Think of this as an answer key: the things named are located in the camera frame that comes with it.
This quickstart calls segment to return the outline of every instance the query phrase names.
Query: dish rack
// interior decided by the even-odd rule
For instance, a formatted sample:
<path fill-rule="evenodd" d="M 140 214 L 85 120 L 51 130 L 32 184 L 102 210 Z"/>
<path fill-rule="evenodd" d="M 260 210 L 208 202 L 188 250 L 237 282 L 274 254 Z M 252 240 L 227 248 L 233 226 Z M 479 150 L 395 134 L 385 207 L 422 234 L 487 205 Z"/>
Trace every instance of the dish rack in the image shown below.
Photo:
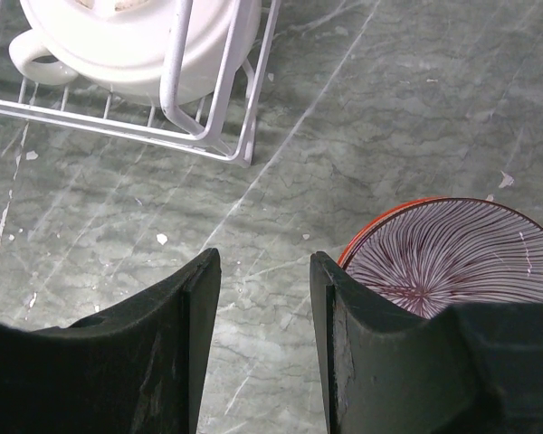
<path fill-rule="evenodd" d="M 193 5 L 193 0 L 178 0 L 172 27 L 176 31 L 171 32 L 170 35 L 160 82 L 161 107 L 145 108 L 148 115 L 141 116 L 140 122 L 113 118 L 113 109 L 118 106 L 119 99 L 106 90 L 97 90 L 100 95 L 99 102 L 101 106 L 104 105 L 104 108 L 100 108 L 98 115 L 85 113 L 85 111 L 92 111 L 87 110 L 90 107 L 83 105 L 81 109 L 81 105 L 69 104 L 69 100 L 75 94 L 73 84 L 57 91 L 53 104 L 40 104 L 36 98 L 39 91 L 38 84 L 26 78 L 21 79 L 22 83 L 17 99 L 15 96 L 12 99 L 0 97 L 0 115 L 70 127 L 111 137 L 124 137 L 141 143 L 248 167 L 253 156 L 258 100 L 281 4 L 281 0 L 271 0 L 261 42 L 256 43 L 256 45 L 260 45 L 260 49 L 255 68 L 248 60 L 245 60 L 242 65 L 241 69 L 246 78 L 242 89 L 244 95 L 243 123 L 241 128 L 236 129 L 237 132 L 232 134 L 232 138 L 229 139 L 224 137 L 224 126 L 230 109 L 233 85 L 240 81 L 237 78 L 240 74 L 236 74 L 236 70 L 232 66 L 234 64 L 233 57 L 240 51 L 238 47 L 241 46 L 242 35 L 246 30 L 250 1 L 234 0 L 234 15 L 227 34 L 214 93 L 201 99 L 198 102 L 198 107 L 194 110 L 190 110 L 187 105 L 183 109 L 175 103 Z M 0 20 L 4 2 L 5 0 L 0 0 Z M 137 111 L 142 109 L 142 106 L 136 108 Z"/>

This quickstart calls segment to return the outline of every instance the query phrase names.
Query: marble floor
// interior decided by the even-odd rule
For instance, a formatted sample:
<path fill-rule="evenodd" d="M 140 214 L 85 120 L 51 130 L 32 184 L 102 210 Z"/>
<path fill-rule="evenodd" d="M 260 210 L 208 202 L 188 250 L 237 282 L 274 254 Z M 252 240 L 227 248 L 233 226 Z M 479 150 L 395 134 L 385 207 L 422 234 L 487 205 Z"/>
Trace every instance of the marble floor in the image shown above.
<path fill-rule="evenodd" d="M 66 326 L 220 249 L 200 433 L 326 432 L 312 252 L 436 194 L 543 224 L 543 0 L 284 0 L 268 70 L 249 169 L 0 117 L 0 322 Z"/>

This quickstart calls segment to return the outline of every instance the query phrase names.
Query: white debris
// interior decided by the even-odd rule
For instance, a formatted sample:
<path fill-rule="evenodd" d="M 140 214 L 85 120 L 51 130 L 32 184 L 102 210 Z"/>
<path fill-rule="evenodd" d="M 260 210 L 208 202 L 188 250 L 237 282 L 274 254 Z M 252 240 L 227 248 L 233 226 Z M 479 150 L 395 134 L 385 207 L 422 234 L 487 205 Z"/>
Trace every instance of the white debris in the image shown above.
<path fill-rule="evenodd" d="M 38 294 L 34 293 L 33 297 L 30 299 L 30 303 L 28 304 L 28 307 L 30 307 L 31 309 L 33 308 L 34 303 L 36 303 L 36 298 L 37 297 L 38 297 Z"/>
<path fill-rule="evenodd" d="M 504 173 L 502 170 L 500 172 L 503 175 L 503 180 L 500 182 L 499 188 L 510 187 L 515 184 L 515 179 L 511 175 Z"/>
<path fill-rule="evenodd" d="M 480 111 L 479 113 L 475 113 L 474 115 L 467 114 L 466 117 L 468 119 L 472 119 L 476 122 L 479 122 L 481 124 L 487 123 L 492 119 L 492 116 L 495 114 L 495 110 L 484 110 Z"/>
<path fill-rule="evenodd" d="M 159 244 L 164 246 L 165 243 L 168 241 L 168 238 L 164 233 L 158 233 L 157 234 L 157 241 L 158 241 Z"/>
<path fill-rule="evenodd" d="M 340 36 L 348 36 L 350 34 L 350 31 L 346 27 L 342 27 L 341 25 L 337 25 L 334 30 L 336 31 L 336 34 Z"/>

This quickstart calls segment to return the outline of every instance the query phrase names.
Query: white ceramic pot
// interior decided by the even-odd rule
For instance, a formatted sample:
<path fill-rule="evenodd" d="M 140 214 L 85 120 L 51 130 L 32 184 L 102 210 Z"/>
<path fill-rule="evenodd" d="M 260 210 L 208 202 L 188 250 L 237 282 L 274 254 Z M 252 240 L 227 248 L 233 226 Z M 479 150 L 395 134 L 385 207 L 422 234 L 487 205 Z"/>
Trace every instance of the white ceramic pot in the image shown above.
<path fill-rule="evenodd" d="M 158 105 L 159 81 L 177 0 L 20 0 L 32 30 L 16 36 L 10 57 L 25 77 L 62 85 L 82 75 L 123 98 Z M 258 31 L 262 0 L 252 0 L 239 69 Z M 233 0 L 194 0 L 177 102 L 215 89 Z M 52 55 L 55 63 L 40 63 Z"/>

